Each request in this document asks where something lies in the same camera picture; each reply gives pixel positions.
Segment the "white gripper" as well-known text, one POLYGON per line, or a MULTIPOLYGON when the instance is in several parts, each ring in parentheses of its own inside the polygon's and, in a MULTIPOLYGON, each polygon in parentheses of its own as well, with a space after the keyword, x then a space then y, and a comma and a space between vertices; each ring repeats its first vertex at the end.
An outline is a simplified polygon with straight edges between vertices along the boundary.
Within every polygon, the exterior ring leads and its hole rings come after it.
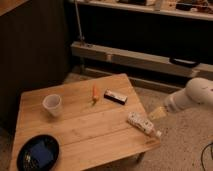
POLYGON ((182 110, 185 110, 189 105, 189 99, 186 96, 186 93, 184 90, 179 90, 177 92, 174 92, 170 94, 165 100, 164 100, 164 107, 158 107, 154 109, 148 117, 151 120, 159 119, 162 117, 165 117, 167 115, 167 112, 165 109, 170 113, 177 113, 182 110))

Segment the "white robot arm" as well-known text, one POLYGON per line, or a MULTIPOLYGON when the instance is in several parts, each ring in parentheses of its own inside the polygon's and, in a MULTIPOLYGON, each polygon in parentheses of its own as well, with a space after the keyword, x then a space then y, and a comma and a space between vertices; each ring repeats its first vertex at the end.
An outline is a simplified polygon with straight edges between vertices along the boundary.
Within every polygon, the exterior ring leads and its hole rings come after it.
POLYGON ((148 117, 155 120, 199 106, 213 108, 213 81, 196 77, 189 80, 183 89, 170 94, 148 117))

